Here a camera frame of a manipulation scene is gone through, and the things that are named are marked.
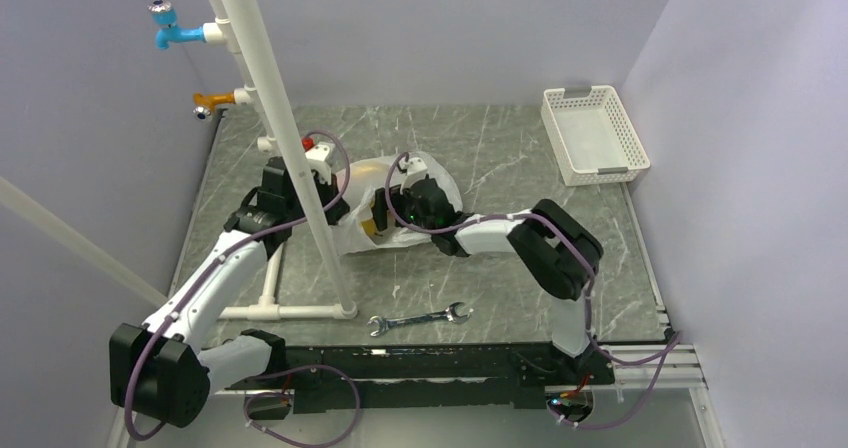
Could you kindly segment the translucent white plastic bag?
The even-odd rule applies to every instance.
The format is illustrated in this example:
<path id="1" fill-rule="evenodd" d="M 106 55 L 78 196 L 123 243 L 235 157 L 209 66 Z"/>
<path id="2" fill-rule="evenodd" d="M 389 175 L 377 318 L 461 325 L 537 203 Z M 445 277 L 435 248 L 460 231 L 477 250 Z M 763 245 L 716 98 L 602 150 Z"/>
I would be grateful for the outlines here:
<path id="1" fill-rule="evenodd" d="M 394 161 L 399 160 L 397 167 Z M 359 160 L 334 172 L 333 186 L 343 190 L 329 214 L 336 251 L 349 255 L 404 249 L 430 241 L 413 224 L 435 230 L 458 222 L 463 211 L 459 188 L 442 164 L 425 152 L 398 159 Z"/>

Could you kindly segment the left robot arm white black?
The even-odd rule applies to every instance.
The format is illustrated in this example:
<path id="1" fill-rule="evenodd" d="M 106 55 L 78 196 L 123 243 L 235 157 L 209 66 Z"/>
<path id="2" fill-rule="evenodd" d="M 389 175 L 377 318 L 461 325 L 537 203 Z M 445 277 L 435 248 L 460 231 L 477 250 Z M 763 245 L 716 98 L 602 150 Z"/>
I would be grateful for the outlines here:
<path id="1" fill-rule="evenodd" d="M 284 244 L 305 220 L 285 162 L 270 158 L 185 284 L 143 323 L 116 328 L 108 344 L 110 396 L 132 438 L 146 438 L 133 423 L 137 414 L 159 428 L 185 427 L 221 389 L 246 379 L 272 388 L 285 379 L 286 343 L 277 335 L 247 329 L 210 350 L 203 341 L 253 273 L 264 268 L 278 277 Z"/>

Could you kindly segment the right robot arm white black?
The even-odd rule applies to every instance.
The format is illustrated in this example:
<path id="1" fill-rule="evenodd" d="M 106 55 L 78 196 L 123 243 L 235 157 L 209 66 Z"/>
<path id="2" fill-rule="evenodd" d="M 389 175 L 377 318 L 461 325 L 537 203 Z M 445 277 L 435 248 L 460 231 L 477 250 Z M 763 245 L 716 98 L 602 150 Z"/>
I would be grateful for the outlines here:
<path id="1" fill-rule="evenodd" d="M 589 292 L 604 256 L 600 241 L 550 199 L 528 210 L 502 215 L 459 211 L 446 192 L 427 176 L 409 187 L 385 183 L 375 191 L 376 228 L 393 223 L 429 239 L 443 254 L 516 255 L 540 288 L 560 302 L 564 313 L 554 322 L 551 369 L 557 379 L 574 383 L 590 367 Z"/>

